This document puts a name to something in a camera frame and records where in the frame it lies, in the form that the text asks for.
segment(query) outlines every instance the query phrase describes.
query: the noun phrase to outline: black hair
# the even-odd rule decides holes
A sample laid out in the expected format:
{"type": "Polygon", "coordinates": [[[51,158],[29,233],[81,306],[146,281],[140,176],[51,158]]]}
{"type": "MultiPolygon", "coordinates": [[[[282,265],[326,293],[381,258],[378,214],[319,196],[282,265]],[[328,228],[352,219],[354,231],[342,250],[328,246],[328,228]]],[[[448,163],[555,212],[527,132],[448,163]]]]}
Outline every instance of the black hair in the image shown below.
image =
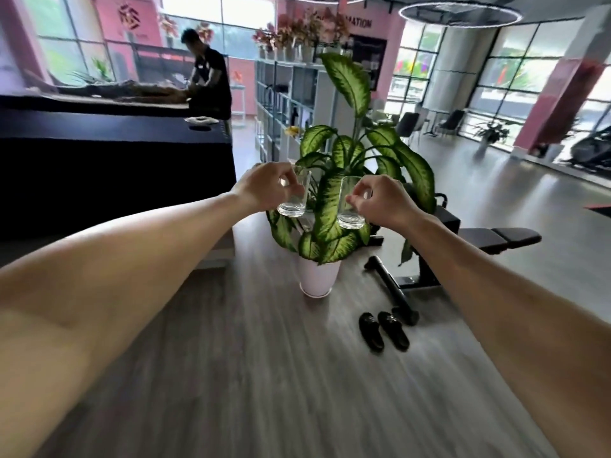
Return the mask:
{"type": "Polygon", "coordinates": [[[180,43],[196,43],[200,40],[199,34],[195,29],[184,29],[183,34],[180,36],[180,43]]]}

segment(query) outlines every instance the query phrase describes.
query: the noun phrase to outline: pair of shoes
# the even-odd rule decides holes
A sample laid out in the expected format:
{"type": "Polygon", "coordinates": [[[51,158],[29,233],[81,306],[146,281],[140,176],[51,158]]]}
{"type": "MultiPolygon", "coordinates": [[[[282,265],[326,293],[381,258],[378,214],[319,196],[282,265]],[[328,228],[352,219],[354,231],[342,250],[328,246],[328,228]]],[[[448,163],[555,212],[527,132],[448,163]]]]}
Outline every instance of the pair of shoes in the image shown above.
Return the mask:
{"type": "Polygon", "coordinates": [[[386,331],[386,334],[388,334],[388,337],[397,349],[401,352],[408,350],[409,339],[403,332],[401,322],[398,319],[388,312],[381,311],[378,313],[378,321],[369,312],[359,317],[361,335],[371,350],[374,352],[382,352],[384,350],[384,341],[378,331],[380,326],[386,331]]]}

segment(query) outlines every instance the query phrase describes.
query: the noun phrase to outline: glass mug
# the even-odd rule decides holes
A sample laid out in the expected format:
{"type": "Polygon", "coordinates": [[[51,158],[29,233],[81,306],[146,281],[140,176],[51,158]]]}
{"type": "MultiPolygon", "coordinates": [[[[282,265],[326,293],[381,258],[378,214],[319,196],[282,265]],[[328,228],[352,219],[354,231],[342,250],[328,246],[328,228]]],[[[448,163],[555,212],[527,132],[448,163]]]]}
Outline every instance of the glass mug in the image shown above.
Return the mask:
{"type": "MultiPolygon", "coordinates": [[[[346,202],[346,196],[352,194],[359,181],[361,181],[360,176],[345,176],[341,179],[340,199],[337,204],[337,222],[342,228],[348,230],[360,230],[365,224],[365,217],[346,202]]],[[[364,197],[369,198],[369,196],[370,193],[366,192],[364,197]]]]}
{"type": "MultiPolygon", "coordinates": [[[[284,215],[285,217],[294,218],[301,217],[304,213],[306,213],[307,193],[312,172],[305,167],[299,167],[298,165],[293,166],[293,171],[297,176],[297,183],[303,185],[305,188],[304,194],[303,196],[292,195],[289,200],[280,204],[276,210],[278,210],[279,214],[284,215]]],[[[285,177],[281,177],[280,183],[282,186],[287,186],[288,180],[285,177]]]]}

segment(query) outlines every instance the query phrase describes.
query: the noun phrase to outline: left hand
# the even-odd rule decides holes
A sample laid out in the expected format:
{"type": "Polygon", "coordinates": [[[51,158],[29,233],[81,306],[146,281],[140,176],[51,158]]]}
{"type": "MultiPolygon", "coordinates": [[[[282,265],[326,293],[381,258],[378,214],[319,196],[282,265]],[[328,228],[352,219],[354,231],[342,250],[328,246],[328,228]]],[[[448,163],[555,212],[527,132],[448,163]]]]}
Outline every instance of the left hand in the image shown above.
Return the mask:
{"type": "Polygon", "coordinates": [[[235,184],[232,193],[244,201],[250,213],[270,211],[292,195],[302,196],[304,186],[297,183],[297,176],[290,162],[268,162],[256,164],[235,184]],[[280,184],[280,177],[288,185],[280,184]]]}

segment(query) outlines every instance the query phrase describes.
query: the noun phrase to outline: hand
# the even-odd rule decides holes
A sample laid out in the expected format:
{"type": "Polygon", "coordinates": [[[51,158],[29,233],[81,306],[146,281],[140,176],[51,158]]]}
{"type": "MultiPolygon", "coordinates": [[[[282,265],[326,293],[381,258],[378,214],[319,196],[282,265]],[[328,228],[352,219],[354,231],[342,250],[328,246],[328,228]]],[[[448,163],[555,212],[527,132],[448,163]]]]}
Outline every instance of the hand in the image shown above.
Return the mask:
{"type": "Polygon", "coordinates": [[[258,163],[235,184],[232,193],[237,194],[249,210],[249,214],[269,211],[286,202],[292,195],[303,196],[304,186],[297,183],[297,176],[289,162],[258,163]],[[280,177],[288,185],[280,184],[280,177]]]}
{"type": "Polygon", "coordinates": [[[387,175],[365,175],[346,196],[348,204],[356,208],[367,222],[397,231],[415,215],[424,213],[416,206],[403,186],[387,175]],[[364,194],[371,190],[371,197],[364,194]]]}

